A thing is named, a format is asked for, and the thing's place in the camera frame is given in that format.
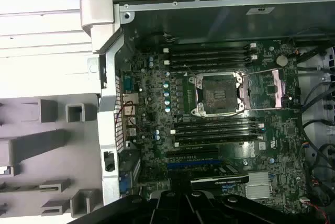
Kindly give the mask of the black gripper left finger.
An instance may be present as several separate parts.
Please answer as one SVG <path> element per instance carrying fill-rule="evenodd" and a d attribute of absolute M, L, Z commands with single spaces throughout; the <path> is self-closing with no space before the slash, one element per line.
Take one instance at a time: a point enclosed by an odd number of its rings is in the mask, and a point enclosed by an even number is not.
<path fill-rule="evenodd" d="M 161 191 L 150 200 L 129 195 L 71 223 L 178 223 L 180 199 L 173 191 Z"/>

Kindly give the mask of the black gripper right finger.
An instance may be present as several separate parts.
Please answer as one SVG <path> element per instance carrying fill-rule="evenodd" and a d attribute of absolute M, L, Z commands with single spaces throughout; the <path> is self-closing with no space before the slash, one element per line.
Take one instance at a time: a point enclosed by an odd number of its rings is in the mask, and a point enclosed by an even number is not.
<path fill-rule="evenodd" d="M 194 191 L 186 199 L 197 223 L 324 223 L 311 214 L 286 214 L 239 195 L 215 199 Z"/>

